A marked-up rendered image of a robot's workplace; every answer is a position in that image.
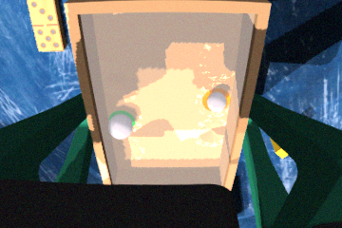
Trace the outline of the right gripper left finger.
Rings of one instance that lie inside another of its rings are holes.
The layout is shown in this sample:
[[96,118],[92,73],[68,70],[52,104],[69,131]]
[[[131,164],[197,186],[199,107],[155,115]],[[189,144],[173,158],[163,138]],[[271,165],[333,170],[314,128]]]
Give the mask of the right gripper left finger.
[[94,144],[82,93],[0,128],[0,179],[40,181],[41,162],[75,129],[55,182],[87,183]]

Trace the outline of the wooden ball maze puzzle tray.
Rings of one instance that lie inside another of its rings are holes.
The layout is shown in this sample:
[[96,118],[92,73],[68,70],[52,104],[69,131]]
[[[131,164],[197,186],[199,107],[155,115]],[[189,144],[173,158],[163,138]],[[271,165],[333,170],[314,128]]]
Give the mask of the wooden ball maze puzzle tray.
[[103,183],[232,189],[268,0],[67,0]]

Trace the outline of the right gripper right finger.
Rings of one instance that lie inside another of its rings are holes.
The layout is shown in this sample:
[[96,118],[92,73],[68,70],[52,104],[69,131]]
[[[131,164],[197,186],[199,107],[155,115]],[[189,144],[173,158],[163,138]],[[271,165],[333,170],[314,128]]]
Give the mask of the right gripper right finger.
[[[290,193],[271,162],[259,127],[296,164]],[[242,147],[256,228],[311,228],[342,221],[342,130],[255,93]]]

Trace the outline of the small yellow block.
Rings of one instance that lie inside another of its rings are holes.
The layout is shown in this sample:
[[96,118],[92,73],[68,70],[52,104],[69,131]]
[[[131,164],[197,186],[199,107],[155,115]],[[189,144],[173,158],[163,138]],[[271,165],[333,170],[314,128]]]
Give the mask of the small yellow block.
[[275,152],[277,153],[278,156],[280,156],[283,159],[284,157],[286,157],[288,155],[272,139],[271,139],[271,142],[272,142],[274,150],[275,150]]

